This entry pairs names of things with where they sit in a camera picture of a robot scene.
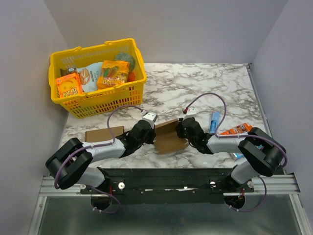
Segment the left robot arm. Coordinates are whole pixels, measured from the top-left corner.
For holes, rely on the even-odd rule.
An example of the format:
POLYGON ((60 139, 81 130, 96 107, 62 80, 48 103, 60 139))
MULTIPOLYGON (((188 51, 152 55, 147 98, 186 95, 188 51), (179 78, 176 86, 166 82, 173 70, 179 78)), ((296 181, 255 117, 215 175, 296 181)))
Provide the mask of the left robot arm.
POLYGON ((104 193, 109 186, 104 174, 91 163, 127 157, 145 144, 152 144, 155 133, 153 121, 140 120, 134 127, 115 137, 101 142, 81 142, 71 138, 60 147, 45 163, 54 178, 56 189, 67 189, 74 184, 91 186, 97 193, 104 193))

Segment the orange small box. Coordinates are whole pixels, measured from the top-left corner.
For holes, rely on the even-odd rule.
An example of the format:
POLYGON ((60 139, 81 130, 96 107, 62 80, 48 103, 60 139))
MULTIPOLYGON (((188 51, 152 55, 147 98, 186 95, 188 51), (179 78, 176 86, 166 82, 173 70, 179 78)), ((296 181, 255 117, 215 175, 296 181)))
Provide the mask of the orange small box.
POLYGON ((251 125, 248 125, 247 123, 242 123, 238 126, 235 126, 227 131, 224 131, 221 133, 221 135, 238 135, 242 133, 247 133, 252 129, 251 125))

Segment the black mounting base plate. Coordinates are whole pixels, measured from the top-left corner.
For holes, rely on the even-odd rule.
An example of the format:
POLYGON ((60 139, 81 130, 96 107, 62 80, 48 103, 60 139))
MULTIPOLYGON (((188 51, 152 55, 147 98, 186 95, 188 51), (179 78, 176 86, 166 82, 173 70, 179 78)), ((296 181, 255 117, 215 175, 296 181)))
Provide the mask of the black mounting base plate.
POLYGON ((101 170, 99 190, 125 204, 222 204, 226 197, 253 192, 247 184, 227 184, 230 168, 110 169, 101 170))

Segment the yellow plastic shopping basket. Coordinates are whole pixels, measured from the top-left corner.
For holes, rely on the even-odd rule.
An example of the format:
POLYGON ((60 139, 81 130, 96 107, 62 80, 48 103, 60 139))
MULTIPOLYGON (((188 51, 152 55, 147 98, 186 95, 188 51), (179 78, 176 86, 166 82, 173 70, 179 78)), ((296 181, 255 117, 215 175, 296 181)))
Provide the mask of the yellow plastic shopping basket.
POLYGON ((122 105, 141 104, 146 80, 144 61, 133 38, 106 41, 103 44, 91 47, 75 47, 57 51, 50 55, 48 69, 50 98, 52 102, 61 105, 76 118, 110 112, 122 105), (69 97, 59 96, 56 79, 61 76, 61 69, 74 66, 82 68, 95 62, 113 60, 119 52, 127 52, 135 59, 135 81, 90 93, 69 97))

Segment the yellow mango gummy bag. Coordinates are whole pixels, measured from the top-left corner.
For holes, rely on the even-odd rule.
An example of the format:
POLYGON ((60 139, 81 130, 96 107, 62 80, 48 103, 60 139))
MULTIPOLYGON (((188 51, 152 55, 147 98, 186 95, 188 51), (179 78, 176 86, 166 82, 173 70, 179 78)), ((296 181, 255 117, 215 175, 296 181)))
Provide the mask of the yellow mango gummy bag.
POLYGON ((127 82, 129 71, 129 62, 105 60, 101 65, 101 73, 97 81, 98 90, 123 85, 127 82))

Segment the folded brown cardboard box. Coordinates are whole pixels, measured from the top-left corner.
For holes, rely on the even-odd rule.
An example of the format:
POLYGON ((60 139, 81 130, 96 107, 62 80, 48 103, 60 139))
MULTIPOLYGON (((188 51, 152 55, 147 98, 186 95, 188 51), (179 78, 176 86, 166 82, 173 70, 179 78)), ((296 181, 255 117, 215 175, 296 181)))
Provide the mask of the folded brown cardboard box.
MULTIPOLYGON (((111 127, 110 130, 117 137, 124 133, 124 126, 111 127)), ((108 128, 97 129, 85 132, 85 142, 109 141, 112 139, 108 128)))

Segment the brown cardboard box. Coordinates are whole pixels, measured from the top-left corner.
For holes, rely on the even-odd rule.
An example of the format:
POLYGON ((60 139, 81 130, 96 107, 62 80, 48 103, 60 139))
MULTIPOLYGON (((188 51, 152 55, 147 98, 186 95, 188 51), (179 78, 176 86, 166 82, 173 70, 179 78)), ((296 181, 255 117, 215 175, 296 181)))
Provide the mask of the brown cardboard box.
POLYGON ((188 141, 177 136, 178 119, 160 123, 155 126, 154 146, 158 154, 169 154, 188 147, 188 141))
MULTIPOLYGON (((117 137, 124 133, 124 126, 111 127, 110 130, 117 137)), ((85 132, 85 142, 109 141, 112 139, 108 128, 97 129, 85 132)))

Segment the light blue mint pack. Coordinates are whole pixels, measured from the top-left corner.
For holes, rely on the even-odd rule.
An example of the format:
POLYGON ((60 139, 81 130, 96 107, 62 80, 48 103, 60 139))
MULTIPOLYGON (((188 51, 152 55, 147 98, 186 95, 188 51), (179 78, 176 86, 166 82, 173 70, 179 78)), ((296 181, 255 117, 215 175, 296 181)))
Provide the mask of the light blue mint pack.
MULTIPOLYGON (((263 146, 259 145, 257 146, 258 149, 262 150, 263 146)), ((238 160, 238 159, 242 159, 244 158, 244 155, 242 153, 230 153, 231 157, 233 158, 233 160, 238 160)))

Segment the grey green round sponge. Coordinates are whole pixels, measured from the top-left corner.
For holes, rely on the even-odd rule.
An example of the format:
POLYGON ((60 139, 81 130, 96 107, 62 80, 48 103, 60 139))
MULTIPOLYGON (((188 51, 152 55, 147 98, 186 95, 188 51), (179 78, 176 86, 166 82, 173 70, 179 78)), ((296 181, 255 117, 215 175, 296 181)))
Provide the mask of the grey green round sponge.
POLYGON ((128 62, 129 63, 129 71, 132 72, 136 66, 136 61, 135 59, 129 54, 129 53, 126 53, 126 52, 120 52, 118 54, 116 54, 115 58, 114 58, 115 61, 125 61, 125 62, 128 62))

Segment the orange round fruit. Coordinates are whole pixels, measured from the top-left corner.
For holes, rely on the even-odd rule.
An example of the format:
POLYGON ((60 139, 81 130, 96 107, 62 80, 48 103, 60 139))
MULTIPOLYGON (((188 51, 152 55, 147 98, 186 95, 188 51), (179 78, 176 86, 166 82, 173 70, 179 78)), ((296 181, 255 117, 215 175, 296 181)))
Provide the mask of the orange round fruit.
POLYGON ((136 81, 136 75, 135 73, 132 71, 129 73, 128 75, 128 82, 133 82, 133 81, 136 81))

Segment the dark brown snack packet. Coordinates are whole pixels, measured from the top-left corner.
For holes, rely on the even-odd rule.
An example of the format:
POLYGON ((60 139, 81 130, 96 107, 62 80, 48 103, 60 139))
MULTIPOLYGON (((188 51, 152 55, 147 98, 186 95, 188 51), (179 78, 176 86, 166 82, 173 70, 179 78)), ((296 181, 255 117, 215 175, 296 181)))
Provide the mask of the dark brown snack packet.
POLYGON ((67 68, 67 69, 60 69, 61 77, 67 76, 69 74, 77 73, 76 68, 67 68))

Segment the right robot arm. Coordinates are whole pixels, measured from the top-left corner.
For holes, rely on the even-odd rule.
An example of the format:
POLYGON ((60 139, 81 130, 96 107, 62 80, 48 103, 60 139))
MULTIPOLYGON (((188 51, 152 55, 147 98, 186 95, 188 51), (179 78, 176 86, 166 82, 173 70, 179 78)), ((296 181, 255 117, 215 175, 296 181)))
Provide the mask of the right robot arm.
POLYGON ((260 128, 254 127, 245 135, 214 135, 203 131, 194 117, 180 118, 177 136, 202 154, 241 153, 246 161, 236 165, 223 180, 224 187, 235 192, 248 180, 260 175, 271 177, 284 161, 286 150, 260 128))

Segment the orange snack box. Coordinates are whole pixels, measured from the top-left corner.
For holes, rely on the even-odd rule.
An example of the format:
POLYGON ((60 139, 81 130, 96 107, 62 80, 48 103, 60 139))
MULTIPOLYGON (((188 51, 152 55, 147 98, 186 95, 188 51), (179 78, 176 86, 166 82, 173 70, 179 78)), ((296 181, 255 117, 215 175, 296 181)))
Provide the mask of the orange snack box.
POLYGON ((80 76, 77 73, 57 78, 56 84, 61 98, 78 95, 83 92, 80 76))

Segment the blue small box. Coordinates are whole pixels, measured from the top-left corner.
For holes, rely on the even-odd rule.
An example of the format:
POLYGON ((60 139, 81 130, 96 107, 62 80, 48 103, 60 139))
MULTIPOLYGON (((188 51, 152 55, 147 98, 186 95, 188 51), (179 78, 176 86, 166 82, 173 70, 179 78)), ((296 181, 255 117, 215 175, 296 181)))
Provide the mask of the blue small box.
POLYGON ((219 124, 220 112, 214 111, 211 116, 209 133, 214 134, 219 124))

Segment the light blue cassava chips bag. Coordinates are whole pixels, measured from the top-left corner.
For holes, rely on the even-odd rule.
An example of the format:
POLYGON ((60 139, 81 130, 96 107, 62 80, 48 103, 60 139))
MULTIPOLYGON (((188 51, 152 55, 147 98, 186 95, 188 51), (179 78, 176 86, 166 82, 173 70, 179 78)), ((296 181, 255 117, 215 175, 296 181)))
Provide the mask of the light blue cassava chips bag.
POLYGON ((83 92, 89 93, 97 90, 97 80, 101 75, 102 62, 96 62, 83 68, 77 68, 83 92))

